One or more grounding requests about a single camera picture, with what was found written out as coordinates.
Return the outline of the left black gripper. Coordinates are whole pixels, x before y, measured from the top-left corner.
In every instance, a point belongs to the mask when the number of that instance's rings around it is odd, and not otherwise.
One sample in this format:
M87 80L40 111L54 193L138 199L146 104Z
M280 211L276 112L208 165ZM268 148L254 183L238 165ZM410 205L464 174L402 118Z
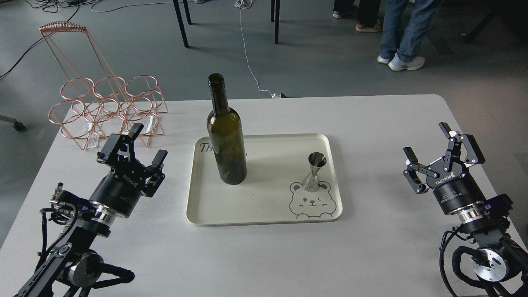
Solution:
M143 129L143 124L134 123L127 135L111 134L97 154L97 162L108 165L111 171L101 180L90 201L105 205L124 218L131 215L141 196L153 197L165 179L162 168L166 150L158 150L149 167L135 157L133 139Z

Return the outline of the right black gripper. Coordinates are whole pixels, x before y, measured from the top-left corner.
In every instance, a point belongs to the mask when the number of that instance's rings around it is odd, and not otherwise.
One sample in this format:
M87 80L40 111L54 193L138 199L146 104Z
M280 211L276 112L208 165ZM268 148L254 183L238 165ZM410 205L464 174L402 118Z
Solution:
M423 165L411 147L404 147L407 169L403 175L415 193L432 189L443 213L450 215L461 207L485 200L467 167L467 164L482 164L485 158L473 135L456 134L445 122L438 125L449 139L445 156L430 165Z

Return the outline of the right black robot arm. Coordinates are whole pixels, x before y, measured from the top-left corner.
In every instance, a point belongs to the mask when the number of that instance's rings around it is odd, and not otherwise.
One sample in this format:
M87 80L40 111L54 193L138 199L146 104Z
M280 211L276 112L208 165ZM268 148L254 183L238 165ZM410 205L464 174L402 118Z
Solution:
M486 199L470 175L469 167L485 158L475 138L439 127L448 139L445 155L431 164L420 164L411 147L404 147L407 169L403 175L415 193L432 190L446 215L456 214L461 225L443 235L439 256L441 277L456 296L444 269L444 253L451 239L465 233L478 244L476 249L460 246L451 258L455 275L466 284L484 289L490 297L526 297L527 252L507 233L512 201L507 194Z

